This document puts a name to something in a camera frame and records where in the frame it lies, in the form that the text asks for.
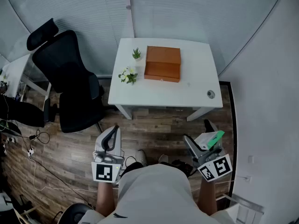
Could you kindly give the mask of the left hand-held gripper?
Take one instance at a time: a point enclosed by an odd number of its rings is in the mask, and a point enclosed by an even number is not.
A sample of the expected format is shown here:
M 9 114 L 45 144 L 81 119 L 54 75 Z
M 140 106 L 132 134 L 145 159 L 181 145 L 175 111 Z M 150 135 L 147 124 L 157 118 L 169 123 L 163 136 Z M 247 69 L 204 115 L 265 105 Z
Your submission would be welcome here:
M 121 130 L 112 126 L 96 139 L 93 152 L 92 174 L 96 182 L 117 183 L 124 163 L 121 150 Z

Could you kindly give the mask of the white and green cardboard box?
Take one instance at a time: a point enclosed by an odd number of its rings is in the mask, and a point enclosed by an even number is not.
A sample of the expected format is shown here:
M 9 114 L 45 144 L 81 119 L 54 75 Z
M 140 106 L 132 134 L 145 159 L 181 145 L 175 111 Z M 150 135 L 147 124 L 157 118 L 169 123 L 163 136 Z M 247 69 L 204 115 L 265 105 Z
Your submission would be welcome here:
M 224 135 L 224 131 L 202 133 L 195 139 L 195 143 L 203 150 L 211 149 Z

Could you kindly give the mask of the orange wooden box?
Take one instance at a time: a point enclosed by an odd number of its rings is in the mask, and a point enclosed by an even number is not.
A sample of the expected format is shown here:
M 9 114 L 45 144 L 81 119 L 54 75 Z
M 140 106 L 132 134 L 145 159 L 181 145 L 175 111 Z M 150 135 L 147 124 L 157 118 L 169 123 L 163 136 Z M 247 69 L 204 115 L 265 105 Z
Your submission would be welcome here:
M 180 48 L 147 46 L 145 79 L 178 83 L 180 68 Z

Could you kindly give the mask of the person's left forearm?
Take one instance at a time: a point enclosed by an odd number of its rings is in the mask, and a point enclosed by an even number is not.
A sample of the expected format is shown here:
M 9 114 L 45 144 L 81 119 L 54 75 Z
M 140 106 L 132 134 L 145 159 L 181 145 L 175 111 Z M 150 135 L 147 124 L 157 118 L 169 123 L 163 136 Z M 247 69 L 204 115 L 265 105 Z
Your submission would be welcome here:
M 99 182 L 95 210 L 104 217 L 115 211 L 114 193 L 111 183 Z

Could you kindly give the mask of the white table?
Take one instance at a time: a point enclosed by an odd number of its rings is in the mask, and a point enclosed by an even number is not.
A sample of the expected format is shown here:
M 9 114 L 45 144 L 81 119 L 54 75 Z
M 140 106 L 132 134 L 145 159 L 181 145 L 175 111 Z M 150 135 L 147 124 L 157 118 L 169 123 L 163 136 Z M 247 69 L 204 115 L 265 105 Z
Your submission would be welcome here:
M 181 76 L 178 83 L 144 78 L 147 46 L 180 48 Z M 142 53 L 138 62 L 132 57 L 136 48 Z M 138 73 L 133 85 L 122 83 L 118 78 L 127 66 Z M 207 96 L 208 90 L 214 91 L 214 99 Z M 193 121 L 215 108 L 222 108 L 221 90 L 210 45 L 164 38 L 122 38 L 114 63 L 108 103 L 115 105 L 127 119 L 132 119 L 131 106 L 196 108 L 186 118 L 187 121 Z

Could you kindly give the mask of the person's black trousers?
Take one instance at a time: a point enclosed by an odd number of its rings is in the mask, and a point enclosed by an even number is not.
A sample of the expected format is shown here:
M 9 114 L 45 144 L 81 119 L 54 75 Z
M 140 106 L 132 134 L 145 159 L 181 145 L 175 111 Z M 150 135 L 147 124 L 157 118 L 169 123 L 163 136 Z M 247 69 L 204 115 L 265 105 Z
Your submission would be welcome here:
M 190 164 L 185 163 L 180 160 L 175 160 L 172 163 L 167 163 L 167 162 L 162 161 L 160 164 L 179 169 L 186 175 L 187 178 L 197 172 L 197 170 L 193 170 L 193 167 Z M 128 167 L 126 167 L 124 172 L 121 174 L 121 177 L 123 175 L 125 175 L 127 172 L 130 172 L 130 171 L 133 171 L 133 170 L 136 170 L 139 168 L 143 168 L 143 165 L 140 162 L 134 162 L 131 165 L 129 165 Z

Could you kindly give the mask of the person's left white shoe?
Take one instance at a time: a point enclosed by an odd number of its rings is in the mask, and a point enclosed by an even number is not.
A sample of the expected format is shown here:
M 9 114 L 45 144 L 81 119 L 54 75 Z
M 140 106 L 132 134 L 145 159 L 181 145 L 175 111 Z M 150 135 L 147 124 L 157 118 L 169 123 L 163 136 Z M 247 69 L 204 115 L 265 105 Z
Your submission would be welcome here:
M 137 162 L 141 163 L 143 167 L 147 166 L 146 154 L 142 149 L 137 150 L 135 159 Z

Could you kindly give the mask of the white flower plant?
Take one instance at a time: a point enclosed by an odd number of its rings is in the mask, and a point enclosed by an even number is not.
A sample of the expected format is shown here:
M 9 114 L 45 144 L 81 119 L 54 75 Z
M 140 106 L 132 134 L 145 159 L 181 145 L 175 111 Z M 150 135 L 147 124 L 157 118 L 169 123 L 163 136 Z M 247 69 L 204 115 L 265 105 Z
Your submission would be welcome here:
M 122 83 L 134 84 L 137 81 L 138 73 L 131 67 L 127 66 L 121 74 L 118 75 L 118 78 Z

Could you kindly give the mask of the black office chair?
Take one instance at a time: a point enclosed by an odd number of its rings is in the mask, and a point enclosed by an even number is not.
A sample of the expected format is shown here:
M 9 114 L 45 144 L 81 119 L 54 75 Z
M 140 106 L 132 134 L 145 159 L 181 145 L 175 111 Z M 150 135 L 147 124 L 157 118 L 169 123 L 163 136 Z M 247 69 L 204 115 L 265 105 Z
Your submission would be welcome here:
M 64 133 L 78 132 L 97 125 L 104 118 L 104 90 L 97 76 L 81 59 L 76 33 L 59 33 L 49 19 L 27 39 L 32 61 L 59 93 L 59 120 Z

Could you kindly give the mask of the person's white shirt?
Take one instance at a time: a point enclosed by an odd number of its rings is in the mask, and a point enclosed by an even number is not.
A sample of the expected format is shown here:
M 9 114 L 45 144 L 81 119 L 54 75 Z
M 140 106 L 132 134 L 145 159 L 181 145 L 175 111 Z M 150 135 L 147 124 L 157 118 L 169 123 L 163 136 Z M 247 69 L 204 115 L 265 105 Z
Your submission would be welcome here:
M 163 164 L 126 173 L 116 209 L 107 217 L 88 210 L 78 224 L 234 224 L 227 212 L 209 216 L 191 193 L 186 175 Z

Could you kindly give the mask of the black round stool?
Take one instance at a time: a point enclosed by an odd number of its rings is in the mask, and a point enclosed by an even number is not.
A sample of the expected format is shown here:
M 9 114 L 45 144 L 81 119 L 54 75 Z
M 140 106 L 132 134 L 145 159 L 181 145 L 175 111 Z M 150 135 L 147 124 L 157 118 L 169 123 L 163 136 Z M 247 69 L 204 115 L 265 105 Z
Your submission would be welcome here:
M 57 224 L 78 224 L 88 210 L 93 208 L 83 203 L 72 204 L 63 212 Z

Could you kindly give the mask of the small potted succulent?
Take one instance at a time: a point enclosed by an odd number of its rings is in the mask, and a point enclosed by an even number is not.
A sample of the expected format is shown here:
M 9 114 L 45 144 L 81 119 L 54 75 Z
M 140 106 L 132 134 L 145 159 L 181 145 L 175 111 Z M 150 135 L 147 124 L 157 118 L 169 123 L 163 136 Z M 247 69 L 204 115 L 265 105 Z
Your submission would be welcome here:
M 136 62 L 140 61 L 140 59 L 142 57 L 142 53 L 139 48 L 136 48 L 133 50 L 132 57 L 134 58 L 134 60 Z

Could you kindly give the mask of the white side desk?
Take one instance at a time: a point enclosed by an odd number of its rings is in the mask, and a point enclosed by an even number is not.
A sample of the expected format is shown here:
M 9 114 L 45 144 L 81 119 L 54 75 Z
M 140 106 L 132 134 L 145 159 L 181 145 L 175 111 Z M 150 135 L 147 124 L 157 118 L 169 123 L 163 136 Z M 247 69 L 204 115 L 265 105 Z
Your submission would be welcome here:
M 24 74 L 25 67 L 30 59 L 30 54 L 25 55 L 15 61 L 6 64 L 0 69 L 0 93 L 7 97 L 16 98 L 19 93 L 20 83 L 24 84 L 23 92 L 20 95 L 20 101 L 23 101 L 26 87 L 37 91 L 45 96 L 45 101 L 50 96 L 51 83 L 48 84 L 47 90 L 33 83 L 27 75 Z

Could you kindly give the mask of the metal frame rack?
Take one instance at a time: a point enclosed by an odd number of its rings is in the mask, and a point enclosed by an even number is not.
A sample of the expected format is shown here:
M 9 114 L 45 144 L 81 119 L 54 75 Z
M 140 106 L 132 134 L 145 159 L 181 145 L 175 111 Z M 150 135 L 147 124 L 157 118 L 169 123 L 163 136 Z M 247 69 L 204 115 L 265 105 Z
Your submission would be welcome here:
M 260 224 L 264 207 L 236 194 L 223 195 L 227 200 L 225 211 L 235 224 Z

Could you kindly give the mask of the grey partition post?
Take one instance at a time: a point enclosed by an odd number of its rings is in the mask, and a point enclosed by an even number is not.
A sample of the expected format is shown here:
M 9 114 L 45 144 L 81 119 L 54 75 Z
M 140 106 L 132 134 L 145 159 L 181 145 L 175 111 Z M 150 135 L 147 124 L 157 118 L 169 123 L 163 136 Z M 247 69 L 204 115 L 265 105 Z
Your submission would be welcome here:
M 126 2 L 125 8 L 127 10 L 127 24 L 129 28 L 129 37 L 135 38 L 131 0 L 125 0 L 125 2 Z

